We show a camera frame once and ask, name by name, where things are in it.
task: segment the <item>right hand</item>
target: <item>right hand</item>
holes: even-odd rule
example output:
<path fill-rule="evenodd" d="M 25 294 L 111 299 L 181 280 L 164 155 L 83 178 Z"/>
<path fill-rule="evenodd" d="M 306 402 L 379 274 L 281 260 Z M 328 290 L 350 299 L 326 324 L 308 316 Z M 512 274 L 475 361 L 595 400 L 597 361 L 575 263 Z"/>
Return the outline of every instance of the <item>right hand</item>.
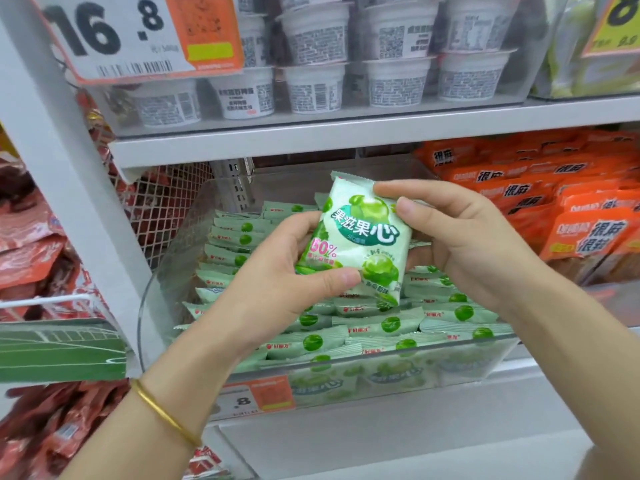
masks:
<path fill-rule="evenodd" d="M 476 192 L 439 180 L 391 180 L 376 183 L 373 190 L 398 199 L 398 217 L 433 238 L 431 246 L 409 252 L 407 269 L 437 266 L 489 310 L 508 314 L 517 298 L 524 298 L 528 283 L 556 276 L 498 208 Z"/>

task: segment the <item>hand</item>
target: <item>hand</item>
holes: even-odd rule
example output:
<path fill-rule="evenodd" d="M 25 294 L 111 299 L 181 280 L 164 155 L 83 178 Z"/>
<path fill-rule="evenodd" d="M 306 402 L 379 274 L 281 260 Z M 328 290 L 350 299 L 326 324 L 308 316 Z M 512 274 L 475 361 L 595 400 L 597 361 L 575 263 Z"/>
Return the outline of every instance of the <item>hand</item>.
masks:
<path fill-rule="evenodd" d="M 213 324 L 241 357 L 281 333 L 306 308 L 338 296 L 360 282 L 356 268 L 296 274 L 294 265 L 307 247 L 321 213 L 285 219 L 245 261 L 230 286 L 198 322 Z"/>
<path fill-rule="evenodd" d="M 532 280 L 556 277 L 496 206 L 476 192 L 439 180 L 392 180 L 373 188 L 380 197 L 397 198 L 398 217 L 433 238 L 431 246 L 409 252 L 407 269 L 437 266 L 461 291 L 494 312 L 507 315 L 505 308 L 527 292 Z"/>

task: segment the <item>yellow price label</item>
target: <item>yellow price label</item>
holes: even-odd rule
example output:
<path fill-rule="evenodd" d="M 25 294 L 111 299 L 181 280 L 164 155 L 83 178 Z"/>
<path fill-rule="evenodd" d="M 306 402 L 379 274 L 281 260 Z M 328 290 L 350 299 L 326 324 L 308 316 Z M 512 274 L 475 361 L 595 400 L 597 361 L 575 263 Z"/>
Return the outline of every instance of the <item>yellow price label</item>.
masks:
<path fill-rule="evenodd" d="M 573 244 L 563 244 L 562 242 L 555 242 L 550 247 L 552 253 L 570 253 L 574 249 Z"/>
<path fill-rule="evenodd" d="M 640 52 L 640 0 L 611 0 L 582 51 L 583 57 Z"/>

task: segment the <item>price tag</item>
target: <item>price tag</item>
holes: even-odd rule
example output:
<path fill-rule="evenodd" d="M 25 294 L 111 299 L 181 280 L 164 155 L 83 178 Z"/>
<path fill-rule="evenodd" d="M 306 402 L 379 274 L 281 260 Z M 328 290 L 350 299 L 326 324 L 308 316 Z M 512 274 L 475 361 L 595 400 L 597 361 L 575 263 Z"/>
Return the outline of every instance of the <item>price tag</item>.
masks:
<path fill-rule="evenodd" d="M 32 0 L 81 84 L 242 69 L 232 0 Z"/>
<path fill-rule="evenodd" d="M 287 377 L 277 376 L 224 386 L 209 419 L 237 418 L 295 407 Z"/>
<path fill-rule="evenodd" d="M 582 51 L 583 57 L 640 52 L 640 0 L 611 0 Z"/>

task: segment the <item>supermarket shelf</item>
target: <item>supermarket shelf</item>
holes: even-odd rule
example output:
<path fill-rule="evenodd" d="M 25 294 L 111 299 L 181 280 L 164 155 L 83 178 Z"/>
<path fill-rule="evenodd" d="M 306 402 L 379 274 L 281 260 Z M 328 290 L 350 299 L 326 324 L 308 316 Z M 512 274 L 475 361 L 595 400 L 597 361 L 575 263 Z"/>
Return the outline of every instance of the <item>supermarket shelf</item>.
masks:
<path fill-rule="evenodd" d="M 640 95 L 381 116 L 321 123 L 221 130 L 116 140 L 109 145 L 124 171 L 155 165 L 379 144 L 481 136 L 640 120 Z"/>

